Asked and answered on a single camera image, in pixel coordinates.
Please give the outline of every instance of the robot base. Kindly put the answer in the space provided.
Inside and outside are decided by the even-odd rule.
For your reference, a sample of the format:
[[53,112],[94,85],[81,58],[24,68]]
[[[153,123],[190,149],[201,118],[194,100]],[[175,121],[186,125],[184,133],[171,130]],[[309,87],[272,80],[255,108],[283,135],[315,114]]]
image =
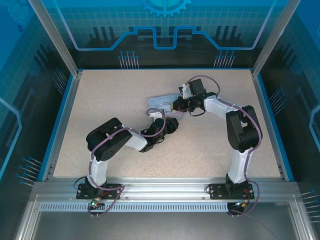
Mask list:
[[247,200],[248,198],[255,199],[254,190],[252,185],[248,183],[248,181],[244,181],[241,183],[233,183],[228,174],[225,178],[225,183],[213,183],[209,184],[206,187],[206,191],[210,194],[211,200]]
[[[112,188],[117,188],[120,186],[121,186],[121,184],[113,184],[113,183],[107,184],[107,183],[105,183],[101,187],[106,188],[106,189],[112,189]],[[92,199],[100,197],[102,200],[114,200],[114,199],[116,199],[117,195],[118,195],[117,190],[103,191],[103,190],[94,188],[86,183],[81,183],[78,186],[76,199],[92,200]]]

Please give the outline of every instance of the black joint housing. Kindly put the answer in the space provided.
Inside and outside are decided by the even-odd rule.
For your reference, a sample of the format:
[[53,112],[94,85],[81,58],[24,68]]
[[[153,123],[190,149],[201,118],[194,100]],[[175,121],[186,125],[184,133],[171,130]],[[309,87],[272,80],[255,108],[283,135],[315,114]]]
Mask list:
[[200,78],[189,82],[189,87],[193,96],[199,96],[207,93]]
[[[92,151],[98,144],[107,138],[107,134],[110,136],[115,131],[122,129],[122,123],[118,118],[114,117],[91,131],[86,136],[88,143],[87,147],[89,151]],[[95,158],[97,161],[107,161],[112,158],[132,137],[131,133],[127,130],[119,132],[112,139],[102,144],[95,152]]]
[[[261,132],[261,128],[258,122],[258,118],[254,108],[250,105],[242,108],[246,111],[256,122]],[[228,141],[231,147],[243,153],[245,150],[254,148],[259,142],[258,131],[252,124],[250,119],[246,117],[241,111],[230,111],[226,113],[226,128]]]
[[[157,118],[148,129],[145,131],[141,131],[145,135],[153,135],[159,132],[164,125],[164,120],[162,118]],[[141,153],[145,153],[154,148],[154,146],[165,139],[166,134],[172,134],[178,129],[179,123],[176,118],[167,118],[165,120],[165,127],[163,132],[154,137],[146,137],[147,145],[140,151]]]
[[241,196],[244,194],[244,190],[249,190],[251,186],[247,180],[241,183],[233,183],[227,174],[225,176],[224,187],[230,198],[241,199]]

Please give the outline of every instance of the speckled tabletop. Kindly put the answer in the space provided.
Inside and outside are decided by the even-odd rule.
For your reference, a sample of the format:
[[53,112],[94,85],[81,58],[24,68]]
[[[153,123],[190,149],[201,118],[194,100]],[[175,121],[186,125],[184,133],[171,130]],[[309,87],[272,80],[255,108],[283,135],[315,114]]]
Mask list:
[[[148,99],[179,93],[178,87],[195,75],[208,75],[221,86],[220,97],[230,103],[252,105],[263,140],[252,156],[248,175],[279,177],[276,158],[249,70],[160,69],[84,70],[53,176],[75,178],[88,172],[86,136],[113,117],[138,131],[148,128]],[[213,82],[202,79],[207,92],[217,92]],[[152,150],[141,153],[123,147],[108,164],[108,177],[224,177],[233,150],[226,122],[212,113],[199,117],[184,114],[174,134]]]

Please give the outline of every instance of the enclosure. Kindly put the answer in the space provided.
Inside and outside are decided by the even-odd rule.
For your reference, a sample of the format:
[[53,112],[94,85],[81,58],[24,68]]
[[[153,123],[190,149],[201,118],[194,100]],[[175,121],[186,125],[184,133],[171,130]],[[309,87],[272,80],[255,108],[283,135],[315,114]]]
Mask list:
[[[1,239],[318,239],[319,11],[312,0],[0,0]],[[255,109],[255,208],[231,217],[238,199],[211,199],[232,162],[226,122],[184,113],[152,150],[109,160],[107,182],[125,188],[91,219],[74,188],[88,133],[114,117],[147,128],[152,99],[193,76],[216,93],[203,75]],[[101,202],[97,213],[113,201]]]

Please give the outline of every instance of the wire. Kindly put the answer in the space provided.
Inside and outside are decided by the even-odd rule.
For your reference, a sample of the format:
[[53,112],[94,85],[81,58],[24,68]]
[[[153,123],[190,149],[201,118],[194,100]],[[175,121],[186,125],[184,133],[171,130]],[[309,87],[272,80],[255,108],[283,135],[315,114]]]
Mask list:
[[218,92],[216,93],[216,95],[218,96],[219,93],[220,93],[220,91],[221,91],[221,88],[220,88],[218,82],[217,82],[216,80],[214,80],[214,79],[213,79],[212,77],[210,77],[210,76],[207,76],[207,75],[197,75],[197,76],[194,76],[194,77],[190,78],[189,81],[187,81],[187,82],[185,83],[185,85],[189,84],[193,79],[195,79],[195,78],[200,78],[200,77],[210,79],[210,80],[212,80],[212,81],[215,83],[215,85],[218,87]]
[[148,116],[150,116],[149,112],[152,111],[152,110],[160,112],[161,115],[162,115],[162,118],[163,118],[163,126],[162,126],[162,128],[161,128],[157,133],[152,134],[152,135],[145,135],[145,134],[142,134],[141,132],[138,132],[137,130],[134,130],[134,129],[129,128],[129,127],[120,128],[119,130],[115,131],[115,132],[112,133],[110,136],[108,136],[106,139],[104,139],[102,142],[100,142],[97,146],[95,146],[95,148],[94,148],[94,149],[92,150],[92,152],[91,152],[91,160],[94,159],[94,157],[95,157],[95,156],[94,156],[94,153],[96,152],[96,150],[97,150],[98,148],[100,148],[103,144],[105,144],[107,141],[109,141],[109,140],[112,139],[115,135],[117,135],[118,133],[120,133],[120,132],[122,132],[122,131],[126,131],[126,130],[127,130],[127,131],[132,131],[132,132],[134,132],[134,133],[136,133],[136,134],[138,134],[138,135],[140,135],[140,136],[142,136],[142,137],[145,137],[145,138],[152,138],[152,137],[155,137],[155,136],[159,135],[160,133],[162,133],[163,130],[165,129],[165,126],[166,126],[166,116],[165,116],[165,113],[164,113],[163,110],[159,110],[159,109],[157,109],[157,108],[149,108],[149,109],[146,111],[146,114],[147,114]]
[[90,213],[91,213],[92,210],[96,210],[96,209],[102,207],[103,205],[104,205],[104,203],[98,203],[95,207],[89,206],[88,209],[90,209],[90,207],[92,207],[92,208],[90,209]]
[[[111,210],[111,208],[115,205],[116,201],[120,198],[121,193],[123,192],[123,190],[125,189],[125,187],[123,186],[123,188],[119,191],[118,195],[115,197],[115,199],[113,200],[113,202],[111,203],[111,205],[102,213],[100,214],[96,214],[96,217],[98,218],[99,216],[102,216],[104,214],[106,214],[107,212],[109,212]],[[91,213],[90,207],[88,208],[88,214],[91,215],[91,217],[93,217],[94,215]]]
[[207,193],[207,194],[210,194],[210,192],[208,192],[208,188],[210,187],[210,185],[206,186],[204,191]]
[[191,112],[189,112],[190,116],[192,116],[192,117],[199,117],[199,116],[201,116],[201,115],[203,115],[205,113],[206,113],[206,110],[204,110],[202,113],[197,114],[197,115],[192,115]]
[[109,207],[105,212],[103,212],[103,213],[100,214],[100,215],[103,215],[103,214],[107,213],[107,212],[112,208],[112,206],[116,203],[117,199],[120,198],[120,195],[121,195],[121,193],[123,192],[123,190],[125,189],[125,186],[118,186],[118,187],[113,187],[113,188],[104,188],[104,187],[99,186],[99,185],[95,182],[95,180],[94,180],[93,177],[92,177],[92,163],[93,163],[93,161],[94,161],[94,159],[95,159],[95,155],[94,155],[94,154],[95,154],[96,150],[97,150],[99,147],[101,147],[104,143],[106,143],[107,141],[109,141],[109,140],[112,139],[115,135],[117,135],[118,133],[120,133],[120,132],[122,132],[122,131],[126,131],[126,130],[127,130],[127,131],[132,131],[132,132],[134,132],[134,133],[136,133],[136,134],[138,134],[138,135],[140,135],[140,136],[142,136],[142,137],[145,137],[145,138],[152,138],[152,137],[155,137],[155,136],[159,135],[160,133],[162,133],[163,130],[165,129],[165,126],[166,126],[166,116],[165,116],[165,112],[164,112],[163,110],[159,110],[159,109],[157,109],[157,108],[149,108],[149,109],[146,111],[146,114],[147,114],[148,116],[150,116],[150,113],[149,113],[150,111],[158,111],[158,112],[160,112],[161,115],[162,115],[162,118],[163,118],[163,126],[162,126],[162,128],[161,128],[157,133],[152,134],[152,135],[144,135],[144,134],[142,134],[142,133],[140,133],[140,132],[138,132],[138,131],[136,131],[136,130],[134,130],[134,129],[132,129],[132,128],[129,128],[129,127],[120,128],[119,130],[115,131],[115,132],[112,133],[110,136],[108,136],[106,139],[104,139],[103,141],[101,141],[101,142],[100,142],[97,146],[95,146],[95,148],[91,151],[91,159],[90,159],[90,163],[89,163],[89,167],[88,167],[89,178],[90,178],[91,183],[92,183],[96,188],[101,189],[101,190],[103,190],[103,191],[115,191],[115,190],[120,190],[120,191],[119,191],[119,194],[117,195],[117,197],[115,198],[115,200],[113,201],[113,203],[110,205],[110,207]]
[[241,107],[238,107],[238,106],[236,106],[236,105],[234,105],[234,104],[230,104],[230,103],[222,100],[222,99],[219,98],[219,97],[217,97],[217,100],[218,100],[219,102],[221,102],[221,103],[229,106],[229,107],[235,108],[235,109],[239,110],[240,112],[242,112],[242,113],[252,122],[253,126],[255,127],[255,129],[256,129],[257,132],[258,132],[258,138],[259,138],[258,144],[257,144],[254,148],[252,148],[251,150],[249,150],[249,152],[248,152],[248,154],[247,154],[247,156],[246,156],[246,159],[245,159],[245,164],[244,164],[244,173],[243,173],[243,175],[244,175],[245,180],[247,180],[249,183],[253,183],[254,185],[256,185],[256,188],[257,188],[256,200],[255,200],[253,206],[252,206],[248,211],[246,211],[245,213],[240,214],[240,216],[245,216],[245,215],[247,215],[248,213],[250,213],[250,212],[256,207],[256,205],[258,204],[259,198],[260,198],[260,188],[259,188],[259,185],[258,185],[258,183],[256,183],[255,181],[250,180],[250,179],[248,178],[248,176],[247,176],[247,169],[248,169],[248,164],[249,164],[249,160],[250,160],[250,155],[251,155],[251,153],[252,153],[254,150],[256,150],[256,149],[260,146],[260,144],[261,144],[261,141],[262,141],[262,133],[261,133],[261,130],[260,130],[258,124],[256,123],[256,121],[255,121],[245,110],[243,110]]
[[74,188],[75,190],[78,190],[78,188],[75,187],[76,183],[77,183],[78,181],[80,181],[81,179],[85,178],[85,177],[86,177],[86,176],[82,176],[82,177],[79,177],[77,180],[75,180],[75,182],[74,182],[74,184],[73,184],[73,188]]
[[248,199],[247,199],[247,204],[249,204],[250,203],[250,192],[249,192],[249,190],[247,190],[247,189],[245,189],[245,190],[243,190],[244,192],[245,192],[245,194],[247,195],[247,197],[248,197]]
[[[244,216],[243,214],[241,214],[240,211],[237,211],[237,210],[231,210],[231,211],[237,213],[238,216]],[[274,236],[275,239],[281,240],[281,239],[280,239],[279,237],[277,237],[277,235],[276,235],[274,232],[272,232],[272,231],[270,230],[270,228],[268,228],[259,218],[254,217],[254,216],[251,216],[251,215],[249,215],[249,214],[248,214],[248,215],[245,215],[245,216],[248,217],[248,218],[250,218],[250,219],[255,220],[255,221],[258,222],[258,223],[260,223],[272,236]]]
[[241,112],[252,122],[253,126],[255,127],[255,129],[256,129],[257,132],[258,132],[258,139],[259,139],[259,140],[258,140],[258,144],[257,144],[254,148],[252,148],[251,150],[249,150],[248,155],[247,155],[246,160],[245,160],[244,173],[243,173],[244,178],[245,178],[249,183],[253,183],[254,185],[256,185],[256,188],[257,188],[257,196],[256,196],[256,200],[255,200],[253,206],[252,206],[248,211],[246,211],[245,213],[242,213],[242,214],[240,215],[240,216],[245,216],[246,214],[250,213],[250,212],[256,207],[256,205],[257,205],[257,203],[258,203],[258,201],[259,201],[259,198],[260,198],[260,188],[259,188],[259,185],[258,185],[258,183],[256,183],[255,181],[250,180],[250,179],[248,178],[248,176],[247,176],[247,169],[248,169],[248,164],[249,164],[249,160],[250,160],[250,155],[251,155],[251,153],[252,153],[254,150],[256,150],[256,149],[260,146],[260,144],[261,144],[261,141],[262,141],[262,132],[261,132],[258,124],[255,122],[255,120],[254,120],[245,110],[243,110],[241,107],[238,107],[238,106],[236,106],[236,105],[234,105],[234,104],[230,104],[230,103],[222,100],[222,99],[219,97],[219,93],[220,93],[220,91],[221,91],[220,85],[219,85],[219,83],[218,83],[216,80],[214,80],[212,77],[207,76],[207,75],[196,75],[196,76],[190,78],[185,84],[189,84],[190,81],[192,81],[192,80],[195,79],[195,78],[199,78],[199,77],[203,77],[203,78],[207,78],[207,79],[212,80],[212,81],[216,84],[216,86],[218,87],[218,92],[216,93],[217,100],[218,100],[219,102],[221,102],[221,103],[229,106],[229,107],[232,107],[232,108],[235,108],[235,109],[241,111]]
[[105,191],[104,193],[101,194],[100,198],[102,198],[103,196],[107,195],[109,193],[109,191]]
[[160,140],[162,140],[162,141],[158,141],[156,144],[162,143],[165,140],[165,137],[161,138]]

